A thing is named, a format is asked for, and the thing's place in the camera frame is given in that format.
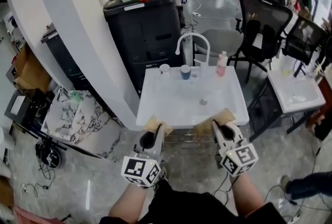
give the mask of pink soap bottle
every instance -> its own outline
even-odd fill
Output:
[[[227,61],[228,61],[227,52],[223,51],[222,54],[219,54],[219,59],[216,69],[216,73],[219,77],[222,77],[225,74]]]

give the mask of sink drain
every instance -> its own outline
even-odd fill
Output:
[[[202,106],[205,106],[206,104],[208,104],[208,101],[206,99],[201,99],[199,101],[199,104],[202,105]]]

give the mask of faucet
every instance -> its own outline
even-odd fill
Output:
[[[201,64],[201,72],[203,72],[203,71],[205,71],[205,70],[207,69],[207,67],[209,66],[210,51],[211,51],[210,43],[209,43],[208,39],[205,38],[203,35],[198,34],[198,33],[196,33],[196,32],[189,32],[189,33],[185,33],[185,34],[183,34],[183,35],[180,37],[180,39],[178,39],[178,41],[177,41],[177,47],[176,47],[175,54],[176,54],[176,55],[179,55],[179,54],[180,54],[180,44],[181,44],[182,39],[183,39],[184,37],[191,36],[191,35],[192,35],[192,36],[197,36],[197,37],[202,38],[202,39],[205,41],[206,45],[207,45],[206,62],[202,62],[202,61],[199,61],[199,60],[197,60],[197,59],[194,59],[195,62],[198,62],[198,63]]]

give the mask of white cylinder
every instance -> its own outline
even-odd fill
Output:
[[[14,150],[15,148],[14,138],[6,133],[2,127],[0,127],[0,145],[8,148],[9,150]]]
[[[4,176],[6,178],[11,177],[10,168],[6,164],[4,164],[2,161],[0,161],[0,176]]]
[[[0,218],[3,220],[14,220],[14,214],[12,210],[3,204],[0,204]]]

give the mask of blue jeans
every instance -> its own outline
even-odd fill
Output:
[[[285,188],[292,200],[324,194],[332,197],[332,172],[313,173],[303,179],[290,181]]]

